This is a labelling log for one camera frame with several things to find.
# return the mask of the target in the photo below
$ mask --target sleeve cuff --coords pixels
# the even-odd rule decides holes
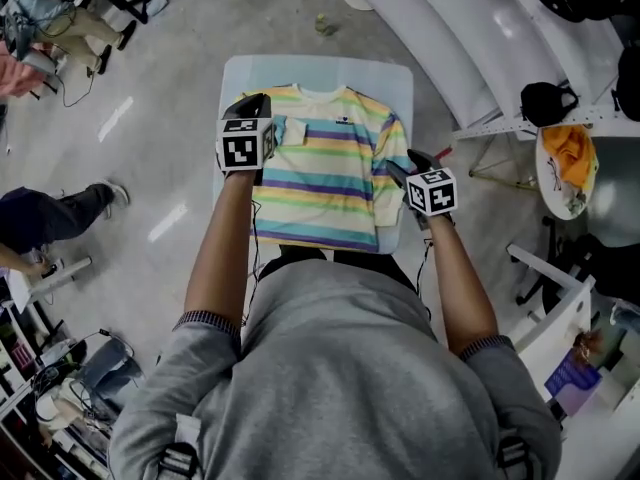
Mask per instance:
[[[226,318],[209,311],[187,311],[180,317],[173,330],[175,331],[184,324],[191,322],[199,322],[215,327],[219,331],[231,336],[233,341],[236,342],[237,345],[240,345],[240,331],[238,328]]]
[[[485,348],[494,348],[494,347],[501,347],[501,346],[507,346],[514,352],[516,350],[515,347],[513,346],[513,343],[507,336],[503,336],[499,334],[496,336],[488,336],[486,338],[480,338],[479,340],[474,341],[471,345],[467,346],[467,348],[465,348],[462,351],[462,353],[460,354],[460,359],[466,362],[476,353],[480,352]]]

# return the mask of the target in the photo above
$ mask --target gray sweatshirt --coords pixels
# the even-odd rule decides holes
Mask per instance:
[[[508,430],[533,479],[552,479],[560,429],[513,349],[463,362],[440,345],[411,290],[321,260],[259,283],[240,345],[184,323],[116,423],[116,480],[155,479],[176,414],[201,421],[204,478],[504,478]]]

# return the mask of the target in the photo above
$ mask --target sneaker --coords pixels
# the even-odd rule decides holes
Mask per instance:
[[[126,48],[127,43],[129,42],[129,39],[131,39],[131,36],[133,35],[133,33],[136,31],[137,26],[138,26],[138,22],[136,20],[131,20],[129,24],[124,28],[124,30],[122,31],[122,37],[120,38],[120,41],[116,45],[116,48],[119,51],[122,51]]]
[[[98,69],[96,71],[98,75],[104,75],[104,72],[107,70],[107,62],[109,62],[109,57],[111,57],[110,44],[104,47],[104,50],[102,50],[102,54],[100,55],[100,65],[98,66]]]
[[[116,185],[109,180],[100,180],[98,183],[102,183],[103,185],[106,185],[111,189],[111,192],[113,192],[113,202],[116,205],[120,206],[121,208],[129,206],[129,194],[127,194],[127,191],[124,189],[124,187]]]

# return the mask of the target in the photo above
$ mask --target gray floor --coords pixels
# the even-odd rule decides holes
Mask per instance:
[[[333,37],[316,34],[325,13],[340,26]],[[128,18],[113,12],[112,23]],[[109,176],[124,184],[131,206],[99,220],[82,237],[59,244],[67,259],[89,254],[94,264],[55,292],[45,309],[63,318],[77,337],[109,328],[136,350],[143,367],[155,362],[182,310],[189,273],[211,214],[214,129],[224,63],[233,55],[299,53],[341,55],[408,66],[415,77],[414,144],[436,153],[451,142],[452,120],[438,93],[397,37],[373,12],[342,0],[172,0],[140,26],[130,46],[115,52],[105,76],[72,108],[45,91],[37,102],[12,100],[9,156],[0,158],[2,191],[20,185],[54,193],[83,189]],[[84,69],[63,71],[67,102],[87,87]],[[128,98],[129,110],[102,142],[98,134]],[[506,154],[502,145],[493,155]],[[522,269],[504,252],[511,241],[537,247],[541,202],[537,194],[472,180],[466,172],[481,143],[459,143],[444,163],[458,176],[457,227],[499,315],[509,331],[526,314],[512,302]],[[530,154],[530,148],[523,148]],[[150,232],[172,209],[186,213],[162,236]],[[419,231],[406,215],[396,257],[412,279],[422,260]],[[263,250],[262,260],[275,254]],[[424,300],[441,331],[432,259],[423,276]]]

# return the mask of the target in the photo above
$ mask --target striped t-shirt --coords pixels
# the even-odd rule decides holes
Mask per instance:
[[[397,116],[348,87],[313,93],[294,84],[244,96],[258,92],[291,125],[253,192],[260,241],[377,252],[376,226],[397,223],[404,196],[385,160],[409,167]]]

